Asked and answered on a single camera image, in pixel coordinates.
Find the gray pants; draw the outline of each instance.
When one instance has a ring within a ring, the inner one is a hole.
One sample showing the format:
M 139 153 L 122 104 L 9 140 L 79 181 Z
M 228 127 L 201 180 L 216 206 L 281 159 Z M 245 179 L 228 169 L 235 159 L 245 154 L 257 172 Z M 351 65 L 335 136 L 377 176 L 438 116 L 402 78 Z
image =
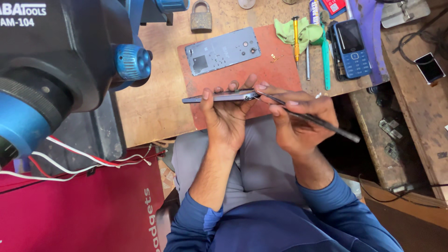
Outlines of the gray pants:
M 180 135 L 174 144 L 174 183 L 180 201 L 193 183 L 208 147 L 207 133 Z M 224 212 L 257 200 L 281 200 L 305 206 L 299 192 L 291 156 L 276 142 L 272 116 L 246 121 L 246 138 L 241 146 L 240 165 L 233 163 L 224 197 Z

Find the person's left hand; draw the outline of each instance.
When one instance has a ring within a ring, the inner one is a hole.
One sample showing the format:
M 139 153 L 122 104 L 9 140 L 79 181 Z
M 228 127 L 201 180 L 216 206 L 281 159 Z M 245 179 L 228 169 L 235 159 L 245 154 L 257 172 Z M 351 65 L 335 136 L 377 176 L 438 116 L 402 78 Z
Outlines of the person's left hand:
M 257 76 L 251 74 L 240 89 L 251 88 L 256 81 Z M 228 90 L 235 91 L 238 86 L 238 81 L 234 80 L 228 85 Z M 214 91 L 220 93 L 224 89 L 215 87 Z M 207 124 L 209 148 L 216 146 L 236 153 L 244 142 L 246 114 L 256 101 L 214 103 L 213 92 L 204 88 L 199 107 Z

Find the hand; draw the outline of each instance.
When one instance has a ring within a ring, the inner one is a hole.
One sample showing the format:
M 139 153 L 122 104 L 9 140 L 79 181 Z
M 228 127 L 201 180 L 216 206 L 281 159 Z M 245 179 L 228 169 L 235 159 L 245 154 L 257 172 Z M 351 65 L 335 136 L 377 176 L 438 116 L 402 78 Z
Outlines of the hand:
M 304 91 L 288 91 L 270 86 L 267 82 L 262 82 L 254 88 L 256 91 L 285 101 L 286 108 L 291 112 L 312 114 L 335 127 L 339 126 L 330 97 L 322 96 L 315 99 Z M 283 106 L 277 105 L 277 102 L 266 96 L 261 96 L 261 100 L 271 104 L 269 110 L 277 128 L 277 143 L 293 158 L 314 153 L 319 143 L 335 134 L 322 126 L 289 115 Z
M 255 74 L 249 75 L 241 89 L 251 88 L 256 81 Z M 238 87 L 238 81 L 234 80 L 228 85 L 228 90 L 235 91 Z M 220 93 L 224 89 L 215 87 L 214 91 Z M 236 154 L 244 142 L 246 114 L 256 101 L 213 103 L 213 93 L 204 88 L 199 106 L 207 124 L 209 147 L 220 146 Z

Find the tweezers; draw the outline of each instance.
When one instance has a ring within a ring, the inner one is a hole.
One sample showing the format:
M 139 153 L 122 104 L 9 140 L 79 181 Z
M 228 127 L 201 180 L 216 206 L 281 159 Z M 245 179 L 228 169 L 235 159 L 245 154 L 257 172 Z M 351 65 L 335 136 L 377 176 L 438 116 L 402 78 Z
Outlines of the tweezers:
M 271 98 L 272 100 L 274 100 L 274 101 L 280 103 L 281 105 L 286 105 L 286 102 L 284 102 L 284 101 L 282 101 L 282 100 L 280 100 L 280 99 L 278 99 L 278 98 L 275 98 L 275 97 L 273 97 L 272 95 L 267 95 L 267 94 L 262 93 L 262 92 L 260 92 L 260 91 L 257 91 L 257 92 L 258 92 L 259 94 L 261 94 L 261 95 L 264 95 L 264 96 L 267 96 L 268 98 Z M 347 131 L 345 131 L 345 130 L 343 130 L 343 129 L 336 128 L 336 127 L 334 127 L 331 123 L 329 123 L 329 122 L 327 122 L 327 121 L 325 121 L 325 120 L 322 120 L 322 119 L 320 119 L 320 118 L 317 117 L 317 116 L 313 116 L 313 115 L 311 115 L 311 114 L 299 114 L 299 113 L 294 113 L 294 112 L 289 111 L 289 110 L 286 109 L 286 108 L 284 108 L 284 109 L 285 109 L 286 112 L 288 112 L 290 115 L 293 115 L 293 116 L 295 116 L 295 117 L 298 117 L 298 118 L 307 120 L 307 121 L 309 121 L 309 122 L 313 122 L 313 123 L 315 123 L 315 124 L 317 124 L 317 125 L 320 125 L 320 126 L 326 128 L 327 130 L 334 131 L 334 132 L 340 134 L 341 136 L 344 136 L 344 137 L 346 137 L 346 138 L 348 138 L 348 139 L 354 141 L 355 143 L 359 143 L 359 141 L 361 140 L 361 138 L 359 138 L 359 136 L 357 136 L 357 135 L 355 135 L 355 134 L 352 134 L 352 133 L 350 133 L 350 132 L 347 132 Z

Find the fingernail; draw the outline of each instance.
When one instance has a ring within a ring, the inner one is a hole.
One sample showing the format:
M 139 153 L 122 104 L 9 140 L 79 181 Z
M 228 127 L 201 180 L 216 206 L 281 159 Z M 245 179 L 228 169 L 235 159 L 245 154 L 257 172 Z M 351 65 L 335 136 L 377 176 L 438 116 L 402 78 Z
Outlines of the fingernail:
M 207 90 L 204 90 L 203 92 L 202 92 L 202 98 L 204 99 L 204 100 L 208 100 L 208 96 L 210 95 L 210 93 L 207 91 Z

